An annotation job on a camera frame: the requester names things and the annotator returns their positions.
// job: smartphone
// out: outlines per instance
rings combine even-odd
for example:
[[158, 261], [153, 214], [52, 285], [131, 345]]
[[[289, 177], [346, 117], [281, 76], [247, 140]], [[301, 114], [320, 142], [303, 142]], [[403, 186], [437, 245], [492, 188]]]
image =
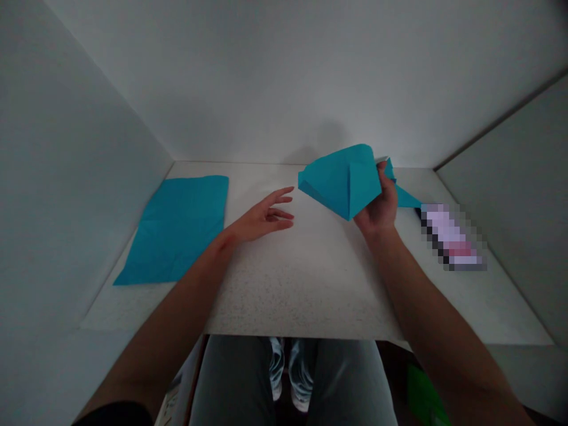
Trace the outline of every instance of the smartphone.
[[438, 262], [450, 271], [487, 270], [486, 247], [477, 228], [459, 206], [422, 204], [415, 209], [422, 222], [422, 233], [431, 244]]

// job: blue paper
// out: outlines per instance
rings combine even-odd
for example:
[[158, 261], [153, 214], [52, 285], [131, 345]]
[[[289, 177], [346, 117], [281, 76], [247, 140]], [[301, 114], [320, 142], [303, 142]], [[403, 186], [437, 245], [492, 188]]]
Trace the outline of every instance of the blue paper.
[[396, 185], [396, 193], [398, 194], [398, 207], [422, 208], [420, 201], [398, 185]]
[[114, 285], [178, 281], [223, 230], [228, 188], [226, 176], [162, 182]]
[[[390, 158], [385, 175], [396, 183]], [[298, 189], [351, 220], [381, 193], [373, 150], [368, 145], [355, 145], [317, 159], [298, 173]], [[396, 185], [398, 207], [422, 206], [419, 200]]]

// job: gray wall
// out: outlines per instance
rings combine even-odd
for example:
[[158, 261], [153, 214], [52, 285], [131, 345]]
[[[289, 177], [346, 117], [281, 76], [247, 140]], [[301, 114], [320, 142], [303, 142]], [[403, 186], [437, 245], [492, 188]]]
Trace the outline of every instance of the gray wall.
[[46, 0], [176, 160], [434, 167], [568, 66], [560, 0]]
[[559, 347], [497, 347], [521, 401], [568, 422], [568, 77], [438, 171]]
[[69, 424], [129, 333], [78, 323], [172, 160], [39, 0], [0, 12], [0, 424]]

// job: white table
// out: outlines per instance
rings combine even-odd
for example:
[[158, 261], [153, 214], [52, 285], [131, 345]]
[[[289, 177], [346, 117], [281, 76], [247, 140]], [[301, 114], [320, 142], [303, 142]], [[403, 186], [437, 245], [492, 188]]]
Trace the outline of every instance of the white table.
[[[269, 192], [298, 184], [303, 166], [176, 162], [167, 178], [230, 178], [225, 226]], [[395, 169], [398, 183], [423, 202], [455, 203], [430, 169]], [[284, 205], [290, 230], [242, 246], [219, 292], [206, 332], [403, 340], [392, 308], [353, 222], [299, 190]], [[447, 272], [428, 248], [413, 209], [396, 227], [424, 272], [486, 344], [553, 344], [501, 265], [488, 252], [487, 272]], [[82, 328], [136, 330], [173, 283], [113, 286], [130, 245], [118, 259]]]

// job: shoe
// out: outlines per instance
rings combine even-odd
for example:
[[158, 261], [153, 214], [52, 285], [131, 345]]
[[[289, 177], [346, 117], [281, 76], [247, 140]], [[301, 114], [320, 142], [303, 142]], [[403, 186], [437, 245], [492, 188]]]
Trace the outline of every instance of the shoe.
[[284, 338], [270, 337], [272, 361], [270, 362], [270, 387], [272, 400], [278, 401], [282, 394], [282, 372], [284, 371]]
[[282, 395], [282, 380], [278, 381], [278, 383], [276, 384], [276, 389], [272, 388], [272, 400], [274, 402], [278, 401], [281, 395]]
[[288, 365], [288, 376], [292, 385], [292, 403], [302, 413], [308, 412], [309, 400], [314, 389], [314, 380], [305, 360], [305, 345], [304, 339], [295, 338], [292, 340]]
[[294, 390], [294, 388], [292, 388], [292, 403], [299, 412], [303, 412], [304, 414], [308, 412], [309, 398], [307, 401], [300, 401], [300, 399], [296, 395], [296, 391]]

